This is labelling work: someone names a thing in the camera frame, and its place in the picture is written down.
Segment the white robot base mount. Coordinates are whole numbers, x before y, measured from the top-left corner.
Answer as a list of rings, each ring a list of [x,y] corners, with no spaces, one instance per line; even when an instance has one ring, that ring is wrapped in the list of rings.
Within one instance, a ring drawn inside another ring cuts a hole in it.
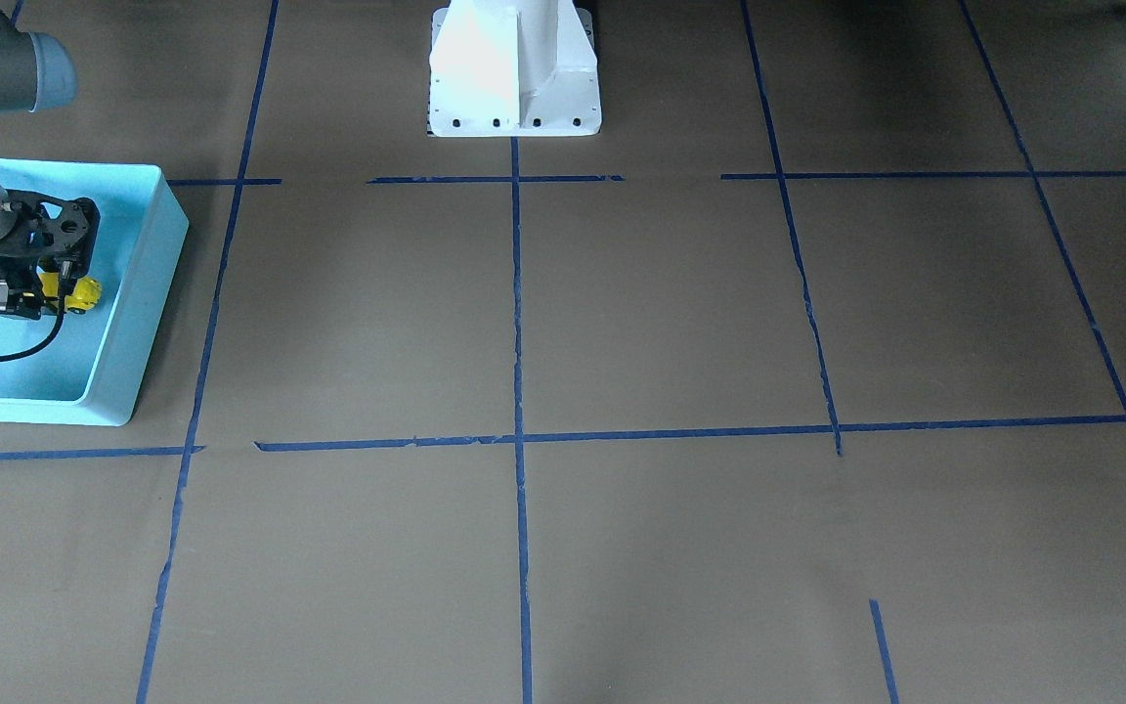
[[[428,60],[434,137],[588,137],[602,126],[589,1],[452,1],[434,12]]]

